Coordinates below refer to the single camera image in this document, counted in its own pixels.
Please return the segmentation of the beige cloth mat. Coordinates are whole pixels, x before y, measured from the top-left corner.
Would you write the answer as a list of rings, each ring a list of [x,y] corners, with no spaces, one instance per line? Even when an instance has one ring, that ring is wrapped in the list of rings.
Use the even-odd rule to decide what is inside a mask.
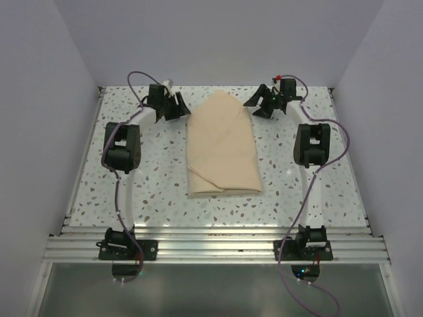
[[[221,90],[187,119],[188,197],[262,192],[249,111]]]

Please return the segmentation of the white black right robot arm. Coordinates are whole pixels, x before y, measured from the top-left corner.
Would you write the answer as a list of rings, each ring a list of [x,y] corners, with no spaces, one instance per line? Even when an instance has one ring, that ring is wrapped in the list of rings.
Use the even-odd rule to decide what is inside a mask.
[[[291,75],[277,75],[272,78],[271,87],[261,84],[244,106],[256,107],[252,114],[263,119],[271,118],[274,110],[280,110],[297,125],[293,161],[301,175],[303,203],[293,221],[294,225],[298,225],[295,242],[300,250],[323,249],[328,238],[318,172],[329,159],[330,126],[319,123],[306,113],[303,104],[307,97],[297,94],[298,81]]]

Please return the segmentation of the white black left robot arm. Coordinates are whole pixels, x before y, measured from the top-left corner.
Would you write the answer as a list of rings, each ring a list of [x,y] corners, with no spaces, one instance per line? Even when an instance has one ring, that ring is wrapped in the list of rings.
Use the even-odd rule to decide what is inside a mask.
[[[115,246],[140,250],[134,234],[132,196],[134,176],[141,163],[141,134],[161,118],[176,120],[190,115],[179,91],[173,91],[173,81],[167,79],[151,84],[147,96],[140,100],[136,111],[122,122],[109,122],[105,127],[101,165],[116,178],[114,208],[119,232],[110,229],[106,241]]]

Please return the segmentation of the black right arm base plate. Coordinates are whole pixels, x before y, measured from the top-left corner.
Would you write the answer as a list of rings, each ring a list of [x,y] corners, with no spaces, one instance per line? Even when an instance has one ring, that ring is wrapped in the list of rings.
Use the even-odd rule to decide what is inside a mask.
[[[297,242],[287,239],[281,248],[282,240],[273,241],[275,260],[281,261],[332,261],[334,259],[332,246],[326,241],[323,246],[299,247]]]

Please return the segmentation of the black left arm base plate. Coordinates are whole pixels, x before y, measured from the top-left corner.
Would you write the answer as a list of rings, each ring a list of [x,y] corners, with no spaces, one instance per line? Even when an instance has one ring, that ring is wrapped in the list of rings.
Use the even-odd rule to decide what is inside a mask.
[[[143,251],[143,261],[155,261],[159,250],[157,240],[137,240],[137,243]],[[100,260],[110,261],[130,261],[139,259],[139,250],[130,243],[130,246],[117,244],[108,244],[105,240],[97,242],[96,246],[100,248],[98,258]]]

